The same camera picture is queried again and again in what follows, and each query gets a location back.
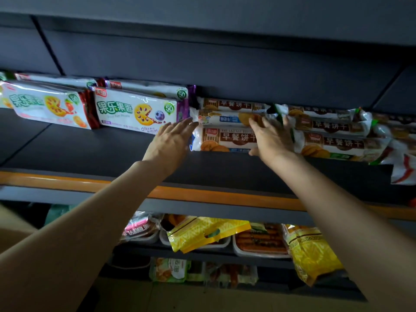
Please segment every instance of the left arm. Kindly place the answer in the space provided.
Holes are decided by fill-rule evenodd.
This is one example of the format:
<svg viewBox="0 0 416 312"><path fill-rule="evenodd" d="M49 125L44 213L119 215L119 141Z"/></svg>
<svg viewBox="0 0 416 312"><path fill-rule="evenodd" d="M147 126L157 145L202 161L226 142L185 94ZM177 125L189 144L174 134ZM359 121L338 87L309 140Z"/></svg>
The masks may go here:
<svg viewBox="0 0 416 312"><path fill-rule="evenodd" d="M148 194L186 156L198 123L166 124L142 161L0 255L1 311L75 311Z"/></svg>

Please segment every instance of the left hand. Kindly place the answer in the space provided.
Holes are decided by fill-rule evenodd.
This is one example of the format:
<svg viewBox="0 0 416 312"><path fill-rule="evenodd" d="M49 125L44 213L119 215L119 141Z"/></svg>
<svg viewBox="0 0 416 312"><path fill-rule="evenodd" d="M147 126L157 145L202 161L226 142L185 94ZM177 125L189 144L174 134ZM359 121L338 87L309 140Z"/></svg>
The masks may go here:
<svg viewBox="0 0 416 312"><path fill-rule="evenodd" d="M199 123L192 118L163 125L144 154L142 161L161 167L166 177L174 173L189 151L188 140Z"/></svg>

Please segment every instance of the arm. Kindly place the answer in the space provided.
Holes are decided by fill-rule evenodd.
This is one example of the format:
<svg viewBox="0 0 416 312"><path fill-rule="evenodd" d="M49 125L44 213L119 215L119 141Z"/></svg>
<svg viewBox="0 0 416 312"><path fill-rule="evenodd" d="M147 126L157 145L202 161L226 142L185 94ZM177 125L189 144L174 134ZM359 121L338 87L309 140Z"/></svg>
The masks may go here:
<svg viewBox="0 0 416 312"><path fill-rule="evenodd" d="M383 311L413 309L416 242L295 154L287 118L283 127L267 120L265 128L250 124L258 144L250 154L259 155L302 201L371 304Z"/></svg>
<svg viewBox="0 0 416 312"><path fill-rule="evenodd" d="M198 123L163 126L143 160L71 212L0 255L1 311L75 311L130 217L174 172ZM142 175L151 175L143 179Z"/></svg>

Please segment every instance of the right arm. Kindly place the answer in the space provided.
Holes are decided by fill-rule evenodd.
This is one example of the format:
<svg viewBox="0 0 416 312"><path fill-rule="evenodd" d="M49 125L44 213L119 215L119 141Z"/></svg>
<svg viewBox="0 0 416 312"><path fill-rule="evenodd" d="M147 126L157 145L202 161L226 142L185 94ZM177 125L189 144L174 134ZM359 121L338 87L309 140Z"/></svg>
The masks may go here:
<svg viewBox="0 0 416 312"><path fill-rule="evenodd" d="M368 301L382 311L414 309L416 242L295 154L287 118L283 127L250 124L258 144L250 155L302 201Z"/></svg>

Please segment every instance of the blueberry illustration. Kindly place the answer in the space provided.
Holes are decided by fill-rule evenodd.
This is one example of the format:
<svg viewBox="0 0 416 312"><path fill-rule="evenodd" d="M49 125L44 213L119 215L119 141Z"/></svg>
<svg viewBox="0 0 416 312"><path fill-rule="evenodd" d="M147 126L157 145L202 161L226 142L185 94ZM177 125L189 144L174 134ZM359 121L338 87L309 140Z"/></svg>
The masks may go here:
<svg viewBox="0 0 416 312"><path fill-rule="evenodd" d="M156 111L156 119L159 121L162 121L165 119L165 114L163 113L163 111L161 110Z"/></svg>

